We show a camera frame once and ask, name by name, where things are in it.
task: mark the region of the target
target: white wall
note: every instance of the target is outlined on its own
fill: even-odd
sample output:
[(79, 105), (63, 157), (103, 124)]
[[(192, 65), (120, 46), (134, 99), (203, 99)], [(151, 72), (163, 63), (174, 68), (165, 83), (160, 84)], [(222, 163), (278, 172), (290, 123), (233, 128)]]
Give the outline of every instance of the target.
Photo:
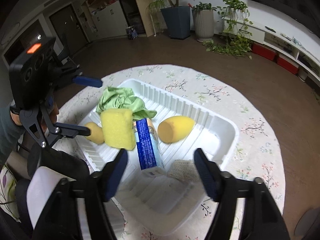
[(19, 0), (0, 29), (0, 49), (12, 44), (26, 24), (39, 15), (49, 0)]
[[(46, 17), (45, 19), (42, 14), (42, 11), (44, 10), (43, 4), (47, 1), (49, 0), (19, 0), (0, 29), (0, 107), (6, 106), (10, 101), (12, 101), (8, 75), (9, 66), (6, 61), (3, 60), (3, 54), (6, 49), (10, 47), (14, 40), (36, 20), (39, 20), (44, 33), (47, 36), (52, 36), (54, 34), (50, 28), (51, 26), (49, 26), (47, 22), (48, 18)], [(67, 5), (67, 0), (59, 0), (54, 5), (46, 7), (46, 15), (50, 14), (50, 11), (54, 12), (57, 8), (61, 7), (62, 4)], [(56, 53), (59, 53), (62, 48), (63, 46), (60, 45), (60, 41), (55, 43), (54, 50)]]
[[(251, 21), (266, 25), (276, 31), (285, 33), (289, 37), (294, 36), (308, 51), (320, 59), (320, 39), (316, 35), (311, 34), (305, 26), (298, 23), (290, 16), (271, 7), (249, 0), (242, 1), (246, 2), (249, 6)], [(188, 3), (196, 5), (199, 2), (212, 3), (212, 6), (224, 5), (222, 0), (180, 0), (180, 5), (187, 5)], [(215, 33), (219, 33), (222, 28), (221, 20), (217, 13), (215, 13), (214, 16), (217, 21)]]
[(0, 107), (7, 106), (12, 101), (12, 93), (9, 82), (9, 72), (4, 64), (0, 62)]

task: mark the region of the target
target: brown floor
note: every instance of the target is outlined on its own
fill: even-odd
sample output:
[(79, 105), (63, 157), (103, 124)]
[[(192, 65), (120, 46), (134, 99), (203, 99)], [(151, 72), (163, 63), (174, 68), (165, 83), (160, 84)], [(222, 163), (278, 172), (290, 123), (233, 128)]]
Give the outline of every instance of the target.
[[(250, 60), (206, 52), (193, 37), (179, 41), (164, 35), (97, 41), (74, 60), (84, 74), (93, 77), (138, 65), (170, 63), (234, 87), (264, 115), (280, 142), (286, 178), (283, 216), (290, 235), (307, 209), (320, 206), (320, 105), (310, 87), (276, 63), (256, 54)], [(72, 85), (58, 92), (58, 105), (81, 89)]]

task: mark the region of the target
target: yellow makeup sponge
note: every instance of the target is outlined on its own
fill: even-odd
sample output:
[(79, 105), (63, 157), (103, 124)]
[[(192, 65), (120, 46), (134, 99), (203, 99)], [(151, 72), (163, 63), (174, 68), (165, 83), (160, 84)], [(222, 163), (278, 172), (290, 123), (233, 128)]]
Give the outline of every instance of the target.
[(165, 143), (173, 143), (187, 137), (195, 121), (187, 116), (172, 116), (162, 121), (158, 126), (158, 136)]
[(104, 142), (110, 147), (133, 150), (136, 140), (133, 132), (132, 110), (110, 108), (100, 114)]
[(89, 122), (84, 125), (91, 131), (90, 136), (86, 136), (86, 139), (92, 141), (96, 144), (101, 144), (104, 142), (102, 128), (99, 127), (95, 122)]

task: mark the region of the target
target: green cloth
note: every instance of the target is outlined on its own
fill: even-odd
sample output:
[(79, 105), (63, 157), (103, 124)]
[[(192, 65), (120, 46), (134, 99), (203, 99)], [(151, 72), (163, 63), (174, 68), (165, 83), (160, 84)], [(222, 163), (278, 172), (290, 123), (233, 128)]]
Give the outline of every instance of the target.
[(97, 113), (101, 114), (109, 108), (126, 108), (132, 110), (133, 120), (154, 118), (155, 110), (148, 110), (141, 98), (135, 97), (131, 88), (107, 87), (97, 105)]

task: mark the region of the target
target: white planter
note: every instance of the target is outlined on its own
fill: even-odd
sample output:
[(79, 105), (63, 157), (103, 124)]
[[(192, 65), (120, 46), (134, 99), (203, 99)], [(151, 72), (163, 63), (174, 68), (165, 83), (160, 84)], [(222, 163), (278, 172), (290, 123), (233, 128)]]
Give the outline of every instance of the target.
[(211, 40), (214, 35), (213, 10), (193, 10), (192, 15), (197, 40), (199, 42)]

